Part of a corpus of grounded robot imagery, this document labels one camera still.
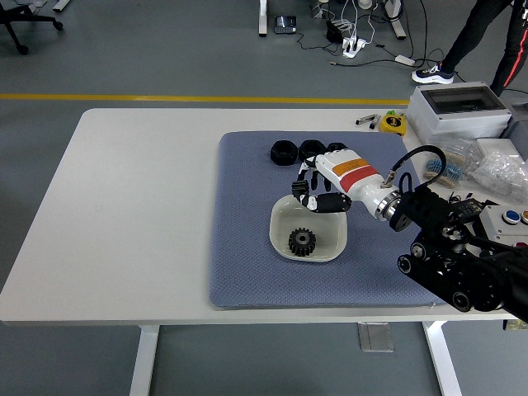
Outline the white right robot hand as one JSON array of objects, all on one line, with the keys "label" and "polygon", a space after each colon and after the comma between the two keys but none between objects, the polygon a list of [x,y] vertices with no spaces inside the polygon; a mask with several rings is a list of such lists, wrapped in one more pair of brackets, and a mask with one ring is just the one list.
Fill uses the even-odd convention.
[{"label": "white right robot hand", "polygon": [[294,198],[311,212],[346,212],[353,202],[360,201],[380,220],[388,205],[398,199],[396,187],[348,148],[306,158],[291,190]]}]

